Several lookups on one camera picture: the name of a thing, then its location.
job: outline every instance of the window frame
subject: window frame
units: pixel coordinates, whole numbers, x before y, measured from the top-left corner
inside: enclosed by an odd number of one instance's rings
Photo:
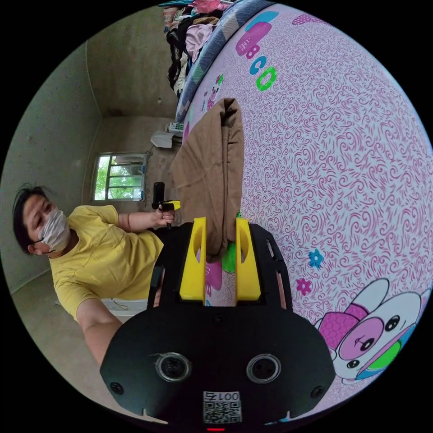
[[[101,160],[101,157],[110,157],[109,161],[108,161],[108,170],[107,170],[107,176],[106,176],[106,180],[105,180],[105,198],[102,200],[97,200],[95,198],[95,194],[96,194],[96,182],[97,182],[97,176],[98,176],[98,170],[99,170],[99,162]],[[142,157],[143,161],[141,164],[138,163],[129,163],[129,164],[119,164],[118,166],[121,167],[128,167],[128,166],[139,166],[141,165],[142,168],[142,174],[141,176],[139,175],[131,175],[131,176],[122,176],[122,175],[112,175],[111,174],[111,168],[115,165],[113,165],[112,159],[114,157]],[[93,170],[93,177],[92,177],[92,188],[91,188],[91,201],[92,202],[96,202],[96,203],[101,203],[101,202],[142,202],[144,201],[145,197],[145,177],[146,177],[146,169],[147,169],[147,153],[146,152],[101,152],[97,155],[97,157],[95,158],[95,166],[94,166],[94,170]],[[108,198],[108,192],[110,189],[116,189],[116,188],[128,188],[128,187],[123,187],[123,186],[111,186],[110,187],[110,179],[111,178],[121,178],[121,177],[141,177],[141,185],[140,187],[137,188],[141,188],[141,197],[140,198]]]

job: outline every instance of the qr code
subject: qr code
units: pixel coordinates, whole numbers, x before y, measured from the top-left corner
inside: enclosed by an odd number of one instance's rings
[[[240,423],[240,401],[204,401],[203,422],[206,424]]]

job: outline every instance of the bed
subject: bed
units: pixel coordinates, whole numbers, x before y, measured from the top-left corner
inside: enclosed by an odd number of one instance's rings
[[[433,283],[432,147],[376,59],[288,6],[250,17],[203,70],[182,94],[183,140],[215,101],[237,99],[240,213],[274,235],[294,312],[315,324],[334,361],[337,377],[308,416],[376,379],[421,317]],[[208,265],[206,305],[233,304],[234,275]]]
[[[197,61],[191,65],[177,105],[176,122],[183,122],[203,77],[231,36],[257,12],[273,3],[267,0],[237,0],[224,11],[212,36],[203,46]]]

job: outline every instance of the screw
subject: screw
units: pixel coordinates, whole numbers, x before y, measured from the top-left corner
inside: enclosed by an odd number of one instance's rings
[[[224,317],[223,314],[217,314],[217,315],[213,318],[213,322],[214,322],[216,325],[222,325],[225,321],[226,321],[226,318]]]
[[[110,389],[116,393],[119,394],[120,396],[123,394],[123,387],[120,383],[117,382],[111,382],[110,383]]]
[[[322,386],[318,386],[315,387],[312,391],[311,391],[311,398],[319,398],[322,394],[323,394],[323,387]]]

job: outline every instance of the concrete wall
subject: concrete wall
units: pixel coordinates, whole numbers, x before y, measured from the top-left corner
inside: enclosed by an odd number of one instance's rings
[[[177,149],[159,149],[154,147],[150,141],[156,131],[163,131],[165,125],[172,121],[173,119],[165,117],[105,117],[89,154],[89,164],[83,183],[83,204],[112,204],[119,213],[150,211],[152,210],[153,182],[166,184],[166,198],[178,198],[170,170]],[[96,164],[99,155],[104,152],[148,152],[144,202],[92,201]]]
[[[18,124],[0,183],[0,250],[9,290],[49,269],[48,259],[28,257],[19,248],[12,206],[24,183],[56,192],[66,214],[81,204],[88,155],[101,121],[90,86],[86,45],[68,56],[38,90]]]
[[[89,39],[89,75],[104,117],[175,116],[177,97],[167,79],[171,57],[163,28],[162,8],[154,6]]]

